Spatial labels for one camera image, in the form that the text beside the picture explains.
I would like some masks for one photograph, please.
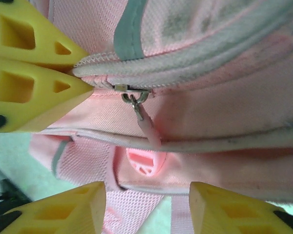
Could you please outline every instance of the zipper track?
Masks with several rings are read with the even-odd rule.
[[[292,13],[293,0],[263,0],[251,11],[247,10],[251,13],[239,21],[227,25],[207,40],[187,48],[129,61],[118,61],[114,53],[109,53],[108,59],[100,58],[104,55],[89,56],[77,64],[73,73],[81,78],[108,75],[107,81],[111,85],[126,84],[138,89],[154,89],[194,81],[232,60],[284,24],[289,13]],[[232,36],[235,28],[241,30]],[[182,75],[167,75],[170,71],[181,71]]]

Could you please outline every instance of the metal zipper slider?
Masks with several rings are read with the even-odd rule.
[[[138,99],[136,99],[133,94],[130,96],[128,94],[122,94],[122,99],[125,103],[132,105],[132,108],[134,109],[137,116],[138,125],[142,132],[148,138],[150,144],[155,149],[159,149],[161,147],[161,138],[159,132],[155,129],[153,121],[142,105],[142,103],[147,100],[148,95],[149,90],[140,91],[140,97]]]

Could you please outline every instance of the pink backpack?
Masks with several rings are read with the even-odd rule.
[[[134,234],[165,195],[193,233],[191,181],[293,203],[293,0],[34,0],[90,56],[93,95],[30,152],[104,180],[103,233]]]

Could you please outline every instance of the gray trim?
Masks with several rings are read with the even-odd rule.
[[[143,59],[141,21],[147,0],[128,0],[114,34],[114,49],[122,60]]]
[[[56,153],[54,154],[54,157],[52,159],[52,162],[51,162],[51,171],[52,171],[52,174],[57,177],[57,166],[58,166],[58,162],[63,154],[63,151],[66,147],[66,145],[69,143],[69,142],[72,142],[73,140],[63,140],[59,147],[58,147],[58,150],[56,151]]]

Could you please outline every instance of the zipper pull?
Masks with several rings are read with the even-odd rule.
[[[142,103],[144,103],[149,95],[149,90],[140,90],[140,97],[138,99],[135,98],[133,94],[130,96],[128,94],[122,94],[122,99],[125,103],[129,103],[132,105],[133,110],[137,116],[137,122],[142,132],[146,135],[150,144],[155,148],[159,149],[161,147],[161,137],[159,132],[154,127],[153,121],[150,116],[147,114],[144,109]]]

